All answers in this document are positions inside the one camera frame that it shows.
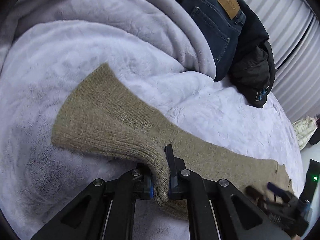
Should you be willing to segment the cream puffer jacket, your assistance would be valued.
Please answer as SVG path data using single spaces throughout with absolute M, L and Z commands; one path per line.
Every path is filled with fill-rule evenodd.
M 295 121 L 293 124 L 293 129 L 296 134 L 299 149 L 302 150 L 313 134 L 315 133 L 317 127 L 317 119 L 314 117 L 307 116 L 304 119 Z

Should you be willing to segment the dark blue jeans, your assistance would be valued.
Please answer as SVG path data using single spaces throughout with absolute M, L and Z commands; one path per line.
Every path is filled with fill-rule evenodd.
M 237 0 L 180 0 L 207 40 L 216 75 L 222 80 L 231 67 L 246 16 Z

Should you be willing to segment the brown knit sweater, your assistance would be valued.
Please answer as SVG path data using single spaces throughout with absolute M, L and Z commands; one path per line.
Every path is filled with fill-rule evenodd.
M 187 204 L 170 200 L 169 167 L 164 148 L 209 180 L 228 179 L 241 192 L 267 183 L 291 191 L 284 165 L 234 153 L 180 129 L 159 110 L 130 92 L 108 64 L 89 74 L 63 103 L 52 129 L 52 144 L 86 153 L 129 159 L 147 165 L 154 180 L 155 202 L 167 213 L 186 219 Z

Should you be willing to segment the grey folded blanket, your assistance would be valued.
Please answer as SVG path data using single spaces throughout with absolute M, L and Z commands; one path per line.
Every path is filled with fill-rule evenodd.
M 44 22 L 81 20 L 137 36 L 197 72 L 216 76 L 204 35 L 175 0 L 10 0 L 1 10 L 1 60 L 14 37 Z

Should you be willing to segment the black jacket pile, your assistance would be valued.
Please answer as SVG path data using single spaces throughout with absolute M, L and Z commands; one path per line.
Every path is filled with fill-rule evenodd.
M 263 108 L 276 75 L 269 35 L 244 0 L 237 0 L 246 16 L 238 38 L 235 55 L 227 72 L 231 84 L 244 95 L 250 105 Z

